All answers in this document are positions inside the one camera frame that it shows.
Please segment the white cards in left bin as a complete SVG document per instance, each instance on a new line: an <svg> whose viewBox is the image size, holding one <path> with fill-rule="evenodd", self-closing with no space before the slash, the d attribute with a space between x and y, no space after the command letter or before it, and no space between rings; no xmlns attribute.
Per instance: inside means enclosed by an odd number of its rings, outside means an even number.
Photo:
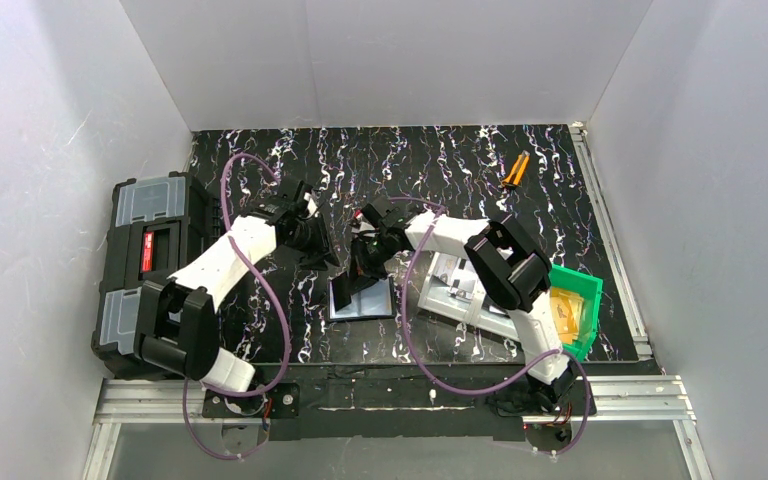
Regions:
<svg viewBox="0 0 768 480"><path fill-rule="evenodd" d="M450 297L464 302L473 300L478 276L467 259L441 254L433 269L433 276L444 284Z"/></svg>

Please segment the orange black utility knife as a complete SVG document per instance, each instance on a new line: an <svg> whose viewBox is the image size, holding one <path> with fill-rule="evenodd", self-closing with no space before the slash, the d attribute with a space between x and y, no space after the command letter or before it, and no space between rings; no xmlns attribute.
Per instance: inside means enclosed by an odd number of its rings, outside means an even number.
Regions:
<svg viewBox="0 0 768 480"><path fill-rule="evenodd" d="M508 171L507 175L502 179L501 185L505 189L519 188L525 178L526 170L530 162L531 155L528 151L523 151L518 155L513 166Z"/></svg>

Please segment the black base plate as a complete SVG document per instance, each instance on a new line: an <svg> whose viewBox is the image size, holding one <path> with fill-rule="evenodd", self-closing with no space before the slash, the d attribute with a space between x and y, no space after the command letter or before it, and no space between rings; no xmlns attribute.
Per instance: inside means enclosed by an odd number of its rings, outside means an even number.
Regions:
<svg viewBox="0 0 768 480"><path fill-rule="evenodd" d="M575 379L548 412L525 379L488 396L461 396L432 384L412 364L293 364L261 397L207 391L210 420L267 420L273 441L361 436L489 437L521 441L527 423L569 425L593 416L595 396Z"/></svg>

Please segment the black tool box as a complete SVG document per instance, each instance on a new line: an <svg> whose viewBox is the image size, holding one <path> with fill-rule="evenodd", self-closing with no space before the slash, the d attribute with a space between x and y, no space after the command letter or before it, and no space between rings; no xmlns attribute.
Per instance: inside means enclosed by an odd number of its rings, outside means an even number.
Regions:
<svg viewBox="0 0 768 480"><path fill-rule="evenodd" d="M99 307L91 350L118 379L170 373L133 353L140 288L200 256L224 233L218 198L187 172L128 179L114 186Z"/></svg>

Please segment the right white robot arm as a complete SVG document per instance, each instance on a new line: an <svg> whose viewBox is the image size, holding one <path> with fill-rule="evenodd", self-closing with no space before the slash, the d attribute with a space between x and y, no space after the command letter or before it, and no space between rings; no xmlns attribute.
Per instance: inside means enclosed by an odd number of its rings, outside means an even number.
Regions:
<svg viewBox="0 0 768 480"><path fill-rule="evenodd" d="M553 266L515 215L470 220L438 211L410 214L379 197L355 214L351 229L349 265L330 282L336 308L385 279L386 263L399 253L428 251L464 259L491 301L511 319L531 366L528 377L552 387L572 380L554 321L532 313L550 291Z"/></svg>

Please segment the green bin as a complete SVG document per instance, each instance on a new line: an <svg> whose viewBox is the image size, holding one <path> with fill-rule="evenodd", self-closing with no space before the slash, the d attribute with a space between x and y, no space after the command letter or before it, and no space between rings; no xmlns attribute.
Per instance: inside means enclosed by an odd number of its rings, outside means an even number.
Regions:
<svg viewBox="0 0 768 480"><path fill-rule="evenodd" d="M563 344L566 351L578 360L584 361L599 335L599 310L601 306L603 281L600 278L554 265L549 274L552 287L578 293L584 299L583 315L579 337L572 344Z"/></svg>

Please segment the gold cards in green bin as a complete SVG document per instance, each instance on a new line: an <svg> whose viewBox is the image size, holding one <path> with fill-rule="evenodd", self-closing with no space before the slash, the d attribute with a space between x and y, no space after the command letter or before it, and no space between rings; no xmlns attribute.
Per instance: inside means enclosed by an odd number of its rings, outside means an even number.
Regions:
<svg viewBox="0 0 768 480"><path fill-rule="evenodd" d="M550 290L550 312L564 344L572 344L579 337L583 315L584 299L571 290L552 287Z"/></svg>

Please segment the grey bin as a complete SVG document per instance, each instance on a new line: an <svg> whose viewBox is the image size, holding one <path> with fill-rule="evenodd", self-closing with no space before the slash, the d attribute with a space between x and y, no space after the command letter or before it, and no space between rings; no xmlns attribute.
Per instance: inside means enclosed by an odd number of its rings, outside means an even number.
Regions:
<svg viewBox="0 0 768 480"><path fill-rule="evenodd" d="M519 334L515 322L506 311L498 308L495 303L485 296L479 304L472 325L491 334L519 342Z"/></svg>
<svg viewBox="0 0 768 480"><path fill-rule="evenodd" d="M467 259L436 253L418 305L422 310L474 325L485 298L486 290Z"/></svg>

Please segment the grey bin middle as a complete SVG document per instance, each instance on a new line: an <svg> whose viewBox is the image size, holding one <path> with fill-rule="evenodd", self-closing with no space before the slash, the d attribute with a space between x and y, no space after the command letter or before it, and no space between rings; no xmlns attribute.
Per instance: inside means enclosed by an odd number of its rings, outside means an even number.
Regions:
<svg viewBox="0 0 768 480"><path fill-rule="evenodd" d="M506 311L498 308L495 303L485 296L479 304L472 325L491 334L519 342L519 334L515 322Z"/></svg>

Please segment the grey bin left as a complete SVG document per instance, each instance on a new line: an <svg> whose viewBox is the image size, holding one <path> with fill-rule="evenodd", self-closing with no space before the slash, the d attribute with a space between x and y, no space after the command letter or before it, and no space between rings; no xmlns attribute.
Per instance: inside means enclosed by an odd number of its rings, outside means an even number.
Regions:
<svg viewBox="0 0 768 480"><path fill-rule="evenodd" d="M474 325L485 298L486 290L467 259L436 253L418 305L422 310Z"/></svg>

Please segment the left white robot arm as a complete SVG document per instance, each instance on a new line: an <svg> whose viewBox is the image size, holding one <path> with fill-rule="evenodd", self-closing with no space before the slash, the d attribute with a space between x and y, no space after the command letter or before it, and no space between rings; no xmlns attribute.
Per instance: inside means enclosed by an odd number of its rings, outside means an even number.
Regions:
<svg viewBox="0 0 768 480"><path fill-rule="evenodd" d="M141 287L134 355L227 396L264 393L251 387L254 367L220 344L219 308L257 262L284 247L301 268L325 271L338 264L309 183L287 179L276 194L228 220L227 230L204 253L163 281Z"/></svg>

